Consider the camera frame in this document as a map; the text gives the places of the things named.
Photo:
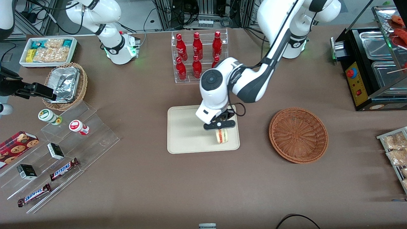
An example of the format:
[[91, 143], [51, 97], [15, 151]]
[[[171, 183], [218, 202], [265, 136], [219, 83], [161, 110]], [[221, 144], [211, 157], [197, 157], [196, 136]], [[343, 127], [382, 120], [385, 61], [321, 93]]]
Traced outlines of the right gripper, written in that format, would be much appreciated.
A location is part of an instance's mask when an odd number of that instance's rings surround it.
[[41, 97], [47, 100], [55, 101], [56, 95], [52, 88], [42, 84], [23, 84], [20, 87], [19, 74], [10, 71], [6, 67], [1, 67], [0, 77], [0, 96], [7, 97], [15, 93], [16, 97], [21, 97], [29, 100], [31, 97]]

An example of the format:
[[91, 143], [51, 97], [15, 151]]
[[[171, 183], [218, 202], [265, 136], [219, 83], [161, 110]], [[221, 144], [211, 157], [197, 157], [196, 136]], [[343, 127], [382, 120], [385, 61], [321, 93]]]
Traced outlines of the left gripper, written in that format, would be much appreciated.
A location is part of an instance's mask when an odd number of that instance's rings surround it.
[[224, 111], [224, 107], [209, 107], [206, 105], [200, 105], [195, 113], [195, 115], [205, 124], [210, 124], [214, 119], [216, 119]]

